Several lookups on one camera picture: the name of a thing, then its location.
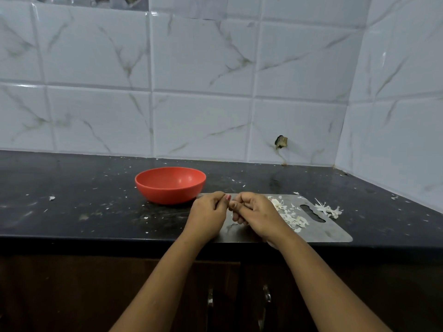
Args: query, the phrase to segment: kitchen counter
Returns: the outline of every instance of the kitchen counter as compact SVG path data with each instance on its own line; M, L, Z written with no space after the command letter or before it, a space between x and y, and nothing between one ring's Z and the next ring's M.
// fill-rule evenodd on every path
M312 243L328 262L443 261L442 214L334 168L18 151L0 151L1 254L161 257L191 207L149 203L135 188L137 173L163 166L203 171L203 192L299 192L339 205L344 211L336 222L353 241ZM251 228L236 226L199 259L281 258Z

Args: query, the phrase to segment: backsplash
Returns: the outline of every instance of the backsplash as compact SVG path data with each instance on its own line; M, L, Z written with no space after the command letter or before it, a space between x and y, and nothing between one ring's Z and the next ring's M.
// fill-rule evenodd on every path
M331 166L369 1L228 0L211 21L0 0L0 147Z
M336 161L440 212L442 56L443 0L373 0Z

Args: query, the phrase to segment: right hand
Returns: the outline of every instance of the right hand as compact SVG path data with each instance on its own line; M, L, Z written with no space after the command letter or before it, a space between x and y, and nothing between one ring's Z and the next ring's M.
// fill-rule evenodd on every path
M277 245L282 239L294 235L271 201L264 195L241 192L229 203L233 221L249 223L259 236Z

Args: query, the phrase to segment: left hand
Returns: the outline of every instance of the left hand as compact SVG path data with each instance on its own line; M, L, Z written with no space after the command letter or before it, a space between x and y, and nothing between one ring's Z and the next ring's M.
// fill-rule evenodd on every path
M196 199L182 235L205 245L220 232L230 200L231 195L221 191Z

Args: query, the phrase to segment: red bowl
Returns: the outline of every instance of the red bowl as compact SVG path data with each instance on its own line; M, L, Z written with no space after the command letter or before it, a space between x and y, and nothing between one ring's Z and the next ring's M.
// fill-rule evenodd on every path
M206 175L199 170L164 167L146 170L136 176L136 186L149 201L162 205L185 203L203 189Z

